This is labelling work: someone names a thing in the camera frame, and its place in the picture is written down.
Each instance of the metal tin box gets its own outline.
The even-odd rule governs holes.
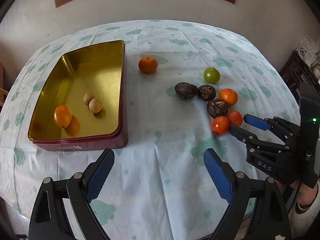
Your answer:
[[[62,55],[41,90],[29,140],[47,151],[124,147],[128,141],[125,79],[124,41],[98,43]],[[93,114],[84,104],[87,92],[102,101],[99,113]],[[70,108],[71,128],[55,124],[53,113],[58,105]]]

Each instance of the tablecloth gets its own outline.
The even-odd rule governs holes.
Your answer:
[[[115,164],[92,209],[111,239],[205,236],[214,231],[227,202],[204,166],[204,150],[212,147],[235,171],[251,178],[266,175],[245,161],[245,144],[228,133],[213,139],[206,102],[198,97],[181,101],[175,84],[206,84],[203,71],[214,66],[221,74],[214,85],[217,94],[232,88],[239,95],[231,110],[300,122],[294,97],[258,49],[243,36],[208,25],[118,22],[72,33],[37,50],[14,82],[0,114],[0,196],[30,217],[45,177],[70,178],[98,158],[102,151],[47,152],[33,145],[27,132],[39,93],[60,56],[112,40],[126,44],[129,142],[115,149]],[[155,73],[139,71],[144,55],[158,60]],[[260,139],[279,142],[270,132],[242,127]],[[70,206],[67,212],[76,236],[82,238]]]

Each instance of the dark brown fruit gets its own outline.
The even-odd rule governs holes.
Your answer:
[[[216,90],[213,86],[202,85],[198,87],[198,97],[200,97],[203,101],[214,100],[216,97]]]
[[[228,114],[227,102],[222,99],[210,100],[207,104],[207,111],[212,118],[226,116]]]
[[[197,87],[187,82],[180,82],[176,84],[174,90],[182,100],[194,98],[198,94]]]

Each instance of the orange fruit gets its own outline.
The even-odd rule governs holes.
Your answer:
[[[78,118],[76,118],[74,115],[71,117],[71,122],[70,124],[68,125],[68,127],[66,127],[64,129],[66,131],[66,133],[68,135],[71,135],[71,136],[75,136],[79,130],[80,130],[80,122],[78,120]]]
[[[71,111],[65,105],[57,106],[53,113],[54,122],[60,128],[66,128],[71,122]]]
[[[221,90],[219,97],[220,99],[225,100],[229,106],[233,106],[238,101],[237,92],[230,88]]]
[[[143,73],[152,73],[156,71],[158,67],[158,61],[151,56],[144,56],[139,61],[139,69]]]

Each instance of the wooden furniture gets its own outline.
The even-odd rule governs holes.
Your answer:
[[[309,82],[320,94],[320,84],[318,78],[311,71],[310,67],[303,61],[296,50],[279,72],[280,76],[290,89],[294,98],[299,102],[300,82]]]
[[[0,106],[2,107],[4,104],[4,96],[8,95],[8,91],[3,89],[3,65],[0,62]]]

